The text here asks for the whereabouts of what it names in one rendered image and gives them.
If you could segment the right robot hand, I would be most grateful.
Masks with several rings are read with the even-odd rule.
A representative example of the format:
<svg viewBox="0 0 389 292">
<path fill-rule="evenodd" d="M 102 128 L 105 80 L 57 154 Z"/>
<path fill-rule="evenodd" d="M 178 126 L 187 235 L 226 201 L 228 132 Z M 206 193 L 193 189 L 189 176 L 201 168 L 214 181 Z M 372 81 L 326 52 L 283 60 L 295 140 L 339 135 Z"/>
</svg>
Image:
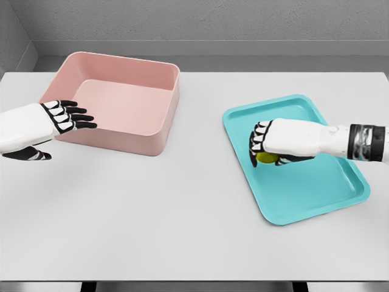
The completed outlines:
<svg viewBox="0 0 389 292">
<path fill-rule="evenodd" d="M 319 137 L 325 126 L 305 120 L 277 118 L 255 124 L 249 136 L 249 157 L 253 167 L 258 155 L 276 156 L 276 166 L 314 159 L 320 153 Z"/>
</svg>

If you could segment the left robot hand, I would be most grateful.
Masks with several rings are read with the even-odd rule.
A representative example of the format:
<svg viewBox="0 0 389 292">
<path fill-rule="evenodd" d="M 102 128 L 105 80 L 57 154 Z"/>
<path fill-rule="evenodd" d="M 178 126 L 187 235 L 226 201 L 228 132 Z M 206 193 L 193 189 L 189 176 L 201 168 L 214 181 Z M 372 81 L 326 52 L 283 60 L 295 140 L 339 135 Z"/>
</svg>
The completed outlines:
<svg viewBox="0 0 389 292">
<path fill-rule="evenodd" d="M 35 148 L 58 135 L 97 128 L 87 110 L 71 100 L 32 103 L 0 113 L 0 155 L 19 161 L 47 161 L 49 153 Z"/>
</svg>

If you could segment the yellow-green tennis ball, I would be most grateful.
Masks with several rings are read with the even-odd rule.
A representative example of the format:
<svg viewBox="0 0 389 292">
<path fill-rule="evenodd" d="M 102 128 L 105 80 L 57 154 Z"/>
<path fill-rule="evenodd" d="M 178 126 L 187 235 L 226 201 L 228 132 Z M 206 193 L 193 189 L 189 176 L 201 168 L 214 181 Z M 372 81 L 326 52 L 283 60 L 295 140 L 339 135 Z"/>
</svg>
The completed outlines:
<svg viewBox="0 0 389 292">
<path fill-rule="evenodd" d="M 256 160 L 263 164 L 273 164 L 279 159 L 279 156 L 273 153 L 260 152 L 256 154 Z"/>
</svg>

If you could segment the blue plastic tray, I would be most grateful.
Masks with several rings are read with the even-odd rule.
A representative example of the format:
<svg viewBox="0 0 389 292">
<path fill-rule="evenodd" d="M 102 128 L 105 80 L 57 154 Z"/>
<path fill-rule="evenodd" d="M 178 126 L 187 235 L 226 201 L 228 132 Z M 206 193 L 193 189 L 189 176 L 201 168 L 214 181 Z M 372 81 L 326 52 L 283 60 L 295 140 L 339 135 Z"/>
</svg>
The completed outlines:
<svg viewBox="0 0 389 292">
<path fill-rule="evenodd" d="M 325 124 L 326 120 L 306 96 L 270 99 L 228 109 L 222 115 L 240 166 L 263 217 L 286 225 L 366 201 L 370 185 L 355 163 L 321 154 L 312 160 L 253 167 L 248 154 L 254 124 L 276 118 Z"/>
</svg>

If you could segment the pink plastic basket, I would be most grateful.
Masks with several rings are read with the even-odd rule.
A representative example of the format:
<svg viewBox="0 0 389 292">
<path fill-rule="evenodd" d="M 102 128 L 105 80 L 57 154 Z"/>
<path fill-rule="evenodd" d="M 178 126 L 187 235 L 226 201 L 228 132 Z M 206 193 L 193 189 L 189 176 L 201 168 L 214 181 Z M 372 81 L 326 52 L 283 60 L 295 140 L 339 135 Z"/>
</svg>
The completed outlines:
<svg viewBox="0 0 389 292">
<path fill-rule="evenodd" d="M 171 63 L 76 52 L 69 55 L 39 99 L 73 100 L 94 117 L 96 129 L 58 140 L 140 155 L 163 152 L 179 101 L 180 69 Z"/>
</svg>

